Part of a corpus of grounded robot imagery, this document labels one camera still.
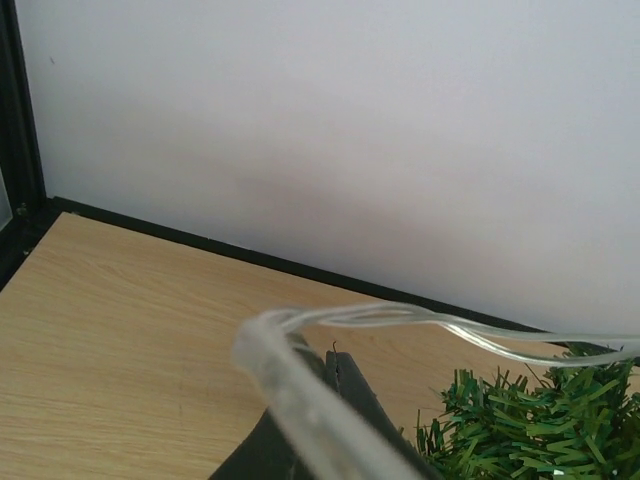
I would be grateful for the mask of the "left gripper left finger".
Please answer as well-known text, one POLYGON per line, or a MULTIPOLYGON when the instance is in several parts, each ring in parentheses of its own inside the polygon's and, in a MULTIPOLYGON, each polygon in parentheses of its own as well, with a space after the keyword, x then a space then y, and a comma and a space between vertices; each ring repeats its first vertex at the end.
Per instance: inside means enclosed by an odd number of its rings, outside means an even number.
POLYGON ((249 435, 210 475, 213 480, 313 479, 266 409, 249 435))

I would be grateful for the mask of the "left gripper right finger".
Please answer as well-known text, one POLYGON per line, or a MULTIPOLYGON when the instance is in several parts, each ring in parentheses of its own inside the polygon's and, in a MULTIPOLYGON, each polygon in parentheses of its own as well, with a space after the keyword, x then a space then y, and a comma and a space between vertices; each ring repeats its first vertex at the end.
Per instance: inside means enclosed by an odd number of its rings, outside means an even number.
POLYGON ((429 465, 394 426, 364 374, 347 352, 327 351, 325 357, 326 383, 369 426, 380 434, 420 475, 421 479, 441 480, 441 473, 429 465))

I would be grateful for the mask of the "clear string lights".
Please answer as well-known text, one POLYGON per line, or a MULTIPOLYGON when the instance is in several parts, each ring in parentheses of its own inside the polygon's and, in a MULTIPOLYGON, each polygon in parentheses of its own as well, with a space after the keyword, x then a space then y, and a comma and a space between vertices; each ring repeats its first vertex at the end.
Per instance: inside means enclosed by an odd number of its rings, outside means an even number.
POLYGON ((366 328, 431 323, 529 367, 579 368, 639 360, 636 348, 591 352, 590 338, 584 334, 509 330, 402 303, 272 310, 242 325, 232 358, 254 379, 280 431, 314 477, 421 479, 326 383, 325 359, 319 360, 297 332, 311 324, 366 328))

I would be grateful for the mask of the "small green christmas tree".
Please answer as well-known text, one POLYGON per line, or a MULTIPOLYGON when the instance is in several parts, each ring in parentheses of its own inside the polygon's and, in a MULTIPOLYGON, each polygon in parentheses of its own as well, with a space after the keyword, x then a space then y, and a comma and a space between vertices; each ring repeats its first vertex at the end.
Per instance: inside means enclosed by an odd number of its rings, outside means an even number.
POLYGON ((638 372, 637 359, 490 381, 457 369, 415 448, 446 479, 636 479, 638 372))

